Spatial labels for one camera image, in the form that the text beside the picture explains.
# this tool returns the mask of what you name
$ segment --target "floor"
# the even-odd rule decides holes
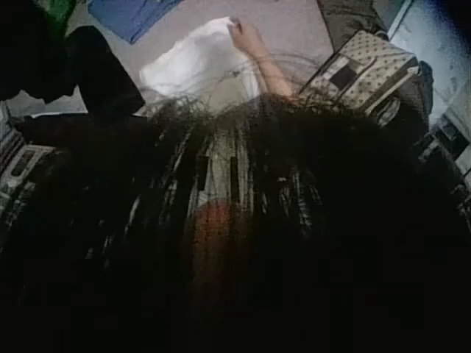
[[[392,36],[433,69],[431,123],[442,115],[471,141],[471,50],[433,0],[414,0]]]
[[[139,71],[144,65],[167,52],[191,30],[211,19],[230,15],[256,24],[267,46],[287,70],[311,74],[332,53],[315,0],[184,0],[132,46],[104,28],[88,13],[86,4],[81,3],[69,21],[68,32],[84,25],[98,28],[140,87]],[[8,106],[12,115],[85,111],[78,88],[72,97],[62,97],[47,105],[21,92]]]

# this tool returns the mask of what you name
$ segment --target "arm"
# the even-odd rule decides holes
[[[291,98],[293,96],[291,85],[266,48],[257,28],[235,18],[231,18],[231,21],[234,24],[229,25],[228,28],[234,46],[257,63],[267,90],[270,93]]]

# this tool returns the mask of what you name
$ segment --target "long black hair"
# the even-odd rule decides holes
[[[356,112],[263,96],[53,119],[18,127],[69,154],[32,176],[0,255],[12,326],[53,350],[392,350],[462,279],[446,193]]]

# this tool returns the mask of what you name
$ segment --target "gray fabric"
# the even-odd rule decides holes
[[[356,32],[386,31],[372,0],[317,0],[333,50],[338,51]]]

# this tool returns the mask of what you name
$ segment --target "patterned bag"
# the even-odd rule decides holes
[[[361,110],[384,126],[400,107],[393,92],[418,74],[419,62],[414,54],[360,31],[309,79],[300,93],[322,92],[334,104]]]

